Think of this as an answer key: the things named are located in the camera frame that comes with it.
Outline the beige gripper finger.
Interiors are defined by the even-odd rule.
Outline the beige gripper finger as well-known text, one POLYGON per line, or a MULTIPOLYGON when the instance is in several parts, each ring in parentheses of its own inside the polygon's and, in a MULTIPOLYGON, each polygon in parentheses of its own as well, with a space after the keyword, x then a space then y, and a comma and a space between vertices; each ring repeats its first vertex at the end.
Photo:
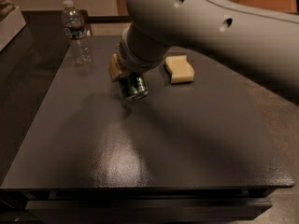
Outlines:
POLYGON ((128 71, 121 65, 116 53, 114 53, 110 58, 108 72, 113 82, 116 82, 128 75, 128 71))

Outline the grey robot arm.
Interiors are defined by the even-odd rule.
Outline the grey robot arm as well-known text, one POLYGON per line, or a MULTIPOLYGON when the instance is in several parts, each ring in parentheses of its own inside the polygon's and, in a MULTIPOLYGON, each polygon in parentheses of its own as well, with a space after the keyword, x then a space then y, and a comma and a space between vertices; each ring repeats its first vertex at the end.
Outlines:
POLYGON ((191 49, 278 91, 299 91, 299 17, 228 0, 127 0, 131 25, 111 79, 145 73, 172 46, 191 49))

